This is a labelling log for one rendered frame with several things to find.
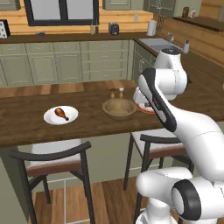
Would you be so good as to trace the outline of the green wall cupboard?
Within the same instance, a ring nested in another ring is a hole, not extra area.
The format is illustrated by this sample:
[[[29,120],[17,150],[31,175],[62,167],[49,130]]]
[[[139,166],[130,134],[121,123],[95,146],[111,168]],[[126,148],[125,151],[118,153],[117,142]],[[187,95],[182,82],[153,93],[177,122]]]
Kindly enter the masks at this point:
[[[0,0],[0,11],[19,11],[20,9],[19,0]]]
[[[102,0],[102,8],[107,11],[141,11],[144,0]]]

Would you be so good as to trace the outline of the grey sink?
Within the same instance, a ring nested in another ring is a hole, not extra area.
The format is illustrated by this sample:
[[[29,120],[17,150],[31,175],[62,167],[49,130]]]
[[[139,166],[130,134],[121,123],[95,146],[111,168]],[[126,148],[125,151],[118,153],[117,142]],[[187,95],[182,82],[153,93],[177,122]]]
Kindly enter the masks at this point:
[[[182,51],[182,48],[180,46],[170,43],[168,40],[165,40],[163,38],[140,38],[140,41],[142,41],[144,44],[151,47],[158,53],[165,48]]]

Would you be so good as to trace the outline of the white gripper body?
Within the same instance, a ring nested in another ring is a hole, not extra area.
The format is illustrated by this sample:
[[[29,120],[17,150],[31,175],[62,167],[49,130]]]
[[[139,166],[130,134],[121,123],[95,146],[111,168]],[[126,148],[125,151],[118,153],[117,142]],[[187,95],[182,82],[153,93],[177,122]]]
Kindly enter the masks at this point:
[[[146,97],[140,91],[139,87],[137,87],[135,90],[135,93],[133,95],[133,101],[134,101],[134,103],[147,103],[148,102]]]

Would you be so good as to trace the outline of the brown chicken drumstick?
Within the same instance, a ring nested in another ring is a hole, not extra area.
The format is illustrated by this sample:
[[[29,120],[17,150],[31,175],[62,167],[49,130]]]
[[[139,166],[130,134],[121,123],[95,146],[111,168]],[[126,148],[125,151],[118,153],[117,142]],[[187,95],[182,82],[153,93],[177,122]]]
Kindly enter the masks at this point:
[[[56,109],[54,110],[54,113],[55,113],[56,116],[62,117],[62,118],[64,118],[66,121],[69,120],[69,118],[65,115],[65,112],[64,112],[64,110],[63,110],[62,108],[56,108]]]

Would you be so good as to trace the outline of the green cupboards under sink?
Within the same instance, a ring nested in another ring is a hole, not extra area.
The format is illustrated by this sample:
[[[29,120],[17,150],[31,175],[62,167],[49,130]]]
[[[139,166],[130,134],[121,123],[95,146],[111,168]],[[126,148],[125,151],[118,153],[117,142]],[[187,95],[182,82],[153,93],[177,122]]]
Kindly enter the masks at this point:
[[[132,79],[137,81],[139,74],[144,69],[154,67],[155,60],[156,56],[135,43]]]

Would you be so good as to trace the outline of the red plate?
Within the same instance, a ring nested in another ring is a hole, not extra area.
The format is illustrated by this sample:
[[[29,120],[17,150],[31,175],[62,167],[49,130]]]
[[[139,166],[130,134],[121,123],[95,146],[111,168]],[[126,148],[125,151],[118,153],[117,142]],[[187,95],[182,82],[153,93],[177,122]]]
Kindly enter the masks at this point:
[[[154,109],[149,103],[138,103],[136,108],[146,114],[154,114]]]

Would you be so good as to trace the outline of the black-framed window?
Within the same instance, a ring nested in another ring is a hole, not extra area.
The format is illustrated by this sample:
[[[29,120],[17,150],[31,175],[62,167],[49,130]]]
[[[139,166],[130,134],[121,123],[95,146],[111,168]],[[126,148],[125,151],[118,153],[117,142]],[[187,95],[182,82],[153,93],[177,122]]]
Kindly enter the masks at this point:
[[[29,26],[98,25],[99,0],[24,0]]]

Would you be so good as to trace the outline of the wooden bowl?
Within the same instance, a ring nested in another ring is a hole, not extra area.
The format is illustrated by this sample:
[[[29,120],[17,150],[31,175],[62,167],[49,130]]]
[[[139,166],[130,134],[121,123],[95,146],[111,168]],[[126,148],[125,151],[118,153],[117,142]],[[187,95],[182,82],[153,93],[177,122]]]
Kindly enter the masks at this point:
[[[137,106],[133,101],[116,98],[105,101],[102,109],[112,119],[126,120],[137,111]]]

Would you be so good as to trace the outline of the white plate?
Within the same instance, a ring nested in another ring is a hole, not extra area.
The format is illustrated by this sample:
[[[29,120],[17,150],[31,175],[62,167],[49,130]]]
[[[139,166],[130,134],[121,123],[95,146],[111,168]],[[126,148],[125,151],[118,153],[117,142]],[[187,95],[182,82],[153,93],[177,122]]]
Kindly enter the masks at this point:
[[[66,121],[64,118],[55,115],[54,110],[56,108],[63,109],[65,112],[65,115],[69,118],[69,120]],[[78,117],[78,114],[79,114],[78,110],[71,106],[57,106],[54,108],[50,108],[45,112],[44,120],[47,123],[50,123],[53,125],[67,124],[67,123],[71,123],[72,121],[74,121]]]

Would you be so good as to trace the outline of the green base cupboard run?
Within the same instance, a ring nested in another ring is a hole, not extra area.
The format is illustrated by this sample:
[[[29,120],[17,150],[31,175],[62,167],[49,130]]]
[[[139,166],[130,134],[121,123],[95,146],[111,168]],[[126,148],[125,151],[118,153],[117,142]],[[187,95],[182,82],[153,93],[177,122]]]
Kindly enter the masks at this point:
[[[0,45],[0,87],[125,80],[127,40]]]

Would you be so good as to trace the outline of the black toaster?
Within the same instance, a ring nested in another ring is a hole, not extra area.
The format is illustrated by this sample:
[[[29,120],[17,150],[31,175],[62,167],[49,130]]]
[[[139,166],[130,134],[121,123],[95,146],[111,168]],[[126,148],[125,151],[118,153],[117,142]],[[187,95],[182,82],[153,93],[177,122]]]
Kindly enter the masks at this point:
[[[111,35],[118,35],[119,34],[119,24],[110,22],[108,24],[108,32]]]

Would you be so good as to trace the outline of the dark chair with white seat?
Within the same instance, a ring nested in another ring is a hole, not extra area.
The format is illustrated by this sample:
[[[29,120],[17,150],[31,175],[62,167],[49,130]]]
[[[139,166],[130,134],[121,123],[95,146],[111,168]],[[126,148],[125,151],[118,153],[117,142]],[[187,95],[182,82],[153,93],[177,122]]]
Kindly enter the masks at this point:
[[[75,177],[80,179],[84,185],[84,193],[87,198],[87,207],[89,212],[90,223],[95,224],[95,214],[93,209],[93,201],[91,195],[91,187],[88,175],[88,161],[86,150],[91,147],[90,142],[81,144],[80,146],[73,147],[69,150],[63,150],[61,152],[48,153],[48,154],[31,154],[11,150],[9,156],[17,160],[19,173],[22,179],[22,186],[24,188],[24,196],[28,206],[28,211],[31,219],[31,224],[38,224],[37,218],[32,201],[32,190],[37,186],[39,182],[43,182],[45,188],[45,197],[48,204],[51,203],[49,194],[49,188],[46,180],[46,176],[57,172],[70,172]],[[74,161],[70,165],[60,165],[54,161],[57,159],[68,158],[74,155],[80,154],[80,161]],[[30,171],[25,168],[25,160],[27,161],[53,161],[49,168],[41,168],[35,166],[34,171]]]
[[[181,142],[166,129],[152,129],[130,133],[129,150],[126,162],[126,170],[123,182],[123,190],[127,189],[130,173],[130,161],[133,145],[136,146],[142,158],[141,171],[146,171],[154,158],[159,159],[159,169],[163,168],[164,158],[172,157],[188,166],[190,173],[193,173],[194,165],[186,155],[186,150]]]

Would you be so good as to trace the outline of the white speckled box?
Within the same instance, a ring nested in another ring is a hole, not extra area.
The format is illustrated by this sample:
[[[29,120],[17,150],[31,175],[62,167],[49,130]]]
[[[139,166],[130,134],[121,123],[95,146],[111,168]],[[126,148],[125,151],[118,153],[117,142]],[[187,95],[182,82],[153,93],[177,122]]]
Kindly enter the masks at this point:
[[[7,20],[0,20],[0,39],[7,39],[10,35],[11,32]]]

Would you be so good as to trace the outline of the white paper towel roll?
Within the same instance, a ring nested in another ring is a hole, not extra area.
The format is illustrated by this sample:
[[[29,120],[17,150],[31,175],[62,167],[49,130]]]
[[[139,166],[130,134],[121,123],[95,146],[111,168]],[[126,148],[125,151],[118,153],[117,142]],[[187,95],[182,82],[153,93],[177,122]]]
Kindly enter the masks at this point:
[[[148,22],[148,27],[147,27],[147,35],[148,36],[154,36],[156,34],[156,26],[157,26],[156,20],[151,19]]]

